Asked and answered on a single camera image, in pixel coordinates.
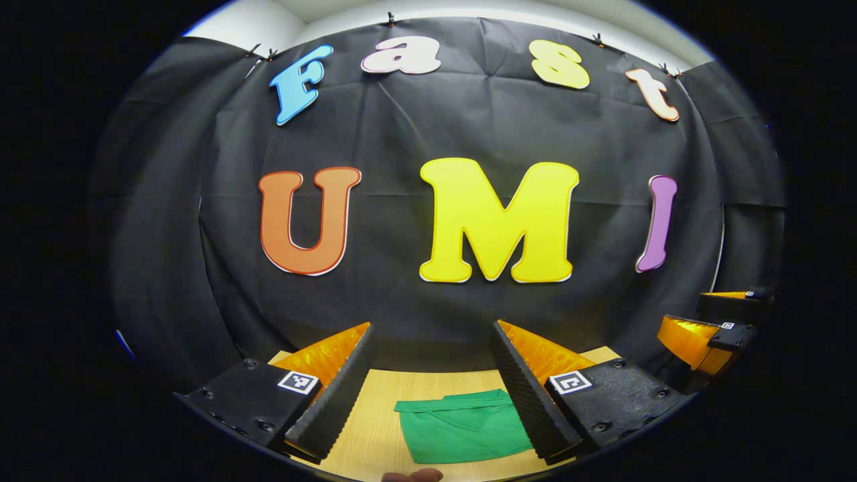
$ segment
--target letter f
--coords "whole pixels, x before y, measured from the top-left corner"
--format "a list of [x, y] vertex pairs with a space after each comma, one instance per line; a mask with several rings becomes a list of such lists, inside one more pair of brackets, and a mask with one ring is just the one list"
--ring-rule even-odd
[[333, 53], [333, 47], [322, 45], [301, 57], [300, 60], [271, 80], [271, 86], [277, 86], [277, 95], [279, 96], [277, 125], [289, 122], [292, 117], [315, 102], [319, 96], [319, 91], [307, 90], [305, 84], [306, 82], [317, 84], [321, 81], [321, 77], [324, 77], [324, 66], [318, 59], [327, 57], [331, 53]]

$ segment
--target letter i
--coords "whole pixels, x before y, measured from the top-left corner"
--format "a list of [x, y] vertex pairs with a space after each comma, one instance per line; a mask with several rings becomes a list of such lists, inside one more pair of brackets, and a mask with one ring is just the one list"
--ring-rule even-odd
[[667, 232], [673, 210], [673, 197], [678, 190], [675, 179], [654, 176], [649, 179], [651, 191], [651, 224], [643, 255], [637, 260], [637, 272], [643, 273], [661, 266], [667, 259]]

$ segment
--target letter u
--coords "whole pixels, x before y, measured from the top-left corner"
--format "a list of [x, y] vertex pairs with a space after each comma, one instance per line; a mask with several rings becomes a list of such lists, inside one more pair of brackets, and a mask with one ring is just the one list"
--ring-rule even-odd
[[351, 188], [362, 174], [353, 167], [329, 167], [315, 174], [322, 191], [321, 235], [312, 248], [291, 241], [291, 198], [303, 183], [298, 172], [272, 172], [259, 181], [262, 192], [261, 242], [267, 258], [288, 273], [318, 276], [339, 265], [348, 236]]

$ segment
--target yellow letter m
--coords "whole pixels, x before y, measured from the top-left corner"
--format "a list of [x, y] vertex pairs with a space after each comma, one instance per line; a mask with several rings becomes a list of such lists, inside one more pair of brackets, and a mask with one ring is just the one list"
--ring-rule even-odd
[[431, 259], [420, 267], [426, 281], [461, 283], [472, 268], [461, 259], [466, 235], [487, 280], [496, 280], [521, 238], [524, 254], [512, 266], [519, 283], [565, 281], [568, 210], [578, 172], [571, 166], [540, 162], [524, 175], [507, 208], [482, 168], [470, 159], [445, 158], [423, 165], [420, 177], [434, 188]]

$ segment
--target table surface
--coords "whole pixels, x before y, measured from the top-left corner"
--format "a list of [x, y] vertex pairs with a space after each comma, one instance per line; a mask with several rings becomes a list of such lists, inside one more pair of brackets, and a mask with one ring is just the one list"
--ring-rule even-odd
[[[268, 362], [288, 356], [280, 352]], [[606, 346], [581, 353], [595, 363], [618, 358]], [[425, 467], [443, 472], [445, 482], [482, 482], [536, 473], [548, 467], [534, 449], [490, 461], [458, 464], [416, 464], [402, 436], [399, 414], [393, 411], [397, 401], [436, 400], [445, 395], [460, 395], [504, 389], [497, 370], [457, 373], [415, 373], [407, 371], [370, 370], [354, 404], [354, 409], [330, 455], [321, 464], [301, 459], [294, 461], [325, 472], [367, 482], [380, 482], [385, 472], [412, 473]]]

